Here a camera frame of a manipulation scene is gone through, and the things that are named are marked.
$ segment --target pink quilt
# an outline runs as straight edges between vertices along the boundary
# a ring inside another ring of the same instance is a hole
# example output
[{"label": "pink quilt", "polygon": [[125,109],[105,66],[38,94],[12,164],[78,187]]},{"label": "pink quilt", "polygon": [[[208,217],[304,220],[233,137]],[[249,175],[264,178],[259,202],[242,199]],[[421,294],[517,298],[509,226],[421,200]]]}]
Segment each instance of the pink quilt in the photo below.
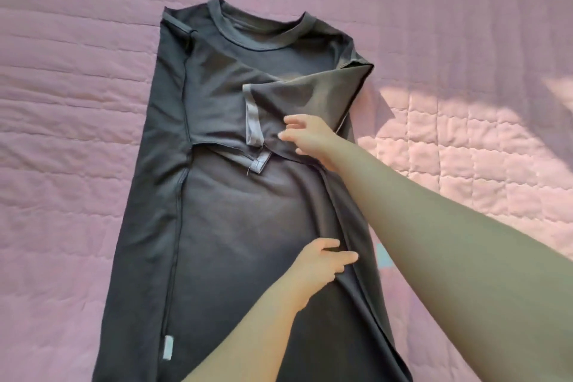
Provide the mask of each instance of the pink quilt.
[{"label": "pink quilt", "polygon": [[[203,1],[0,0],[2,380],[90,379],[161,11]],[[228,1],[348,32],[359,143],[573,257],[573,0]],[[477,380],[377,254],[415,380]]]}]

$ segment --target black fabric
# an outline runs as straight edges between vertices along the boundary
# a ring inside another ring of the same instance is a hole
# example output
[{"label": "black fabric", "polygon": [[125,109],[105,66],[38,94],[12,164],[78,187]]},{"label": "black fabric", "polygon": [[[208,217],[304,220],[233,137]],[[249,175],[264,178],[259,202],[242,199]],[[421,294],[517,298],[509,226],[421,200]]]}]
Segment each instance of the black fabric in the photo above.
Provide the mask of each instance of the black fabric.
[{"label": "black fabric", "polygon": [[367,223],[338,176],[276,137],[311,113],[351,138],[372,65],[307,13],[280,23],[223,0],[166,8],[160,33],[93,381],[180,382],[319,236],[360,259],[297,315],[278,382],[411,380]]}]

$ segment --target hand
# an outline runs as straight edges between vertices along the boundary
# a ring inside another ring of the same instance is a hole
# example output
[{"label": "hand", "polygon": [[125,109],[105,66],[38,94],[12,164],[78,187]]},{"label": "hand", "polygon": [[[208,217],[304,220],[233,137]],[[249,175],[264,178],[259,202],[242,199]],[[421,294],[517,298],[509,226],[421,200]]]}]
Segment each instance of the hand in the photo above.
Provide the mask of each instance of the hand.
[{"label": "hand", "polygon": [[329,156],[344,139],[337,136],[322,118],[313,115],[289,115],[284,117],[284,122],[287,126],[278,134],[279,139],[294,142],[297,154],[310,155],[319,160],[326,169],[336,171]]},{"label": "hand", "polygon": [[334,281],[336,273],[344,272],[345,265],[358,260],[356,252],[325,250],[338,246],[340,241],[336,239],[315,239],[304,247],[289,270],[277,281],[297,312],[326,284]]}]

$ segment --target white tag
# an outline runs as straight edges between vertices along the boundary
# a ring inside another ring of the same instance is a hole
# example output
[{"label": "white tag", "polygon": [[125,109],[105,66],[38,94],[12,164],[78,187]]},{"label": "white tag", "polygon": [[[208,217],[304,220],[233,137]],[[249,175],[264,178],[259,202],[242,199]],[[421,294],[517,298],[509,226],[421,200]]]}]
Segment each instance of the white tag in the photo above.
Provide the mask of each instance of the white tag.
[{"label": "white tag", "polygon": [[170,361],[171,355],[173,355],[173,337],[170,335],[165,335],[165,342],[163,345],[163,359]]}]

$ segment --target crew neck collar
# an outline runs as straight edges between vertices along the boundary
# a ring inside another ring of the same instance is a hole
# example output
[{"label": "crew neck collar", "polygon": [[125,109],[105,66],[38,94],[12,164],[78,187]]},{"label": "crew neck collar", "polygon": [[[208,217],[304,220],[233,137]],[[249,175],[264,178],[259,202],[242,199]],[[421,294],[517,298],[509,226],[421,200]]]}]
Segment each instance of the crew neck collar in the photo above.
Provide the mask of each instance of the crew neck collar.
[{"label": "crew neck collar", "polygon": [[[207,7],[220,33],[229,41],[250,50],[276,50],[291,45],[308,33],[316,21],[308,12],[298,20],[286,23],[263,19],[235,8],[224,0],[210,0]],[[240,29],[260,34],[263,38],[253,38]]]}]

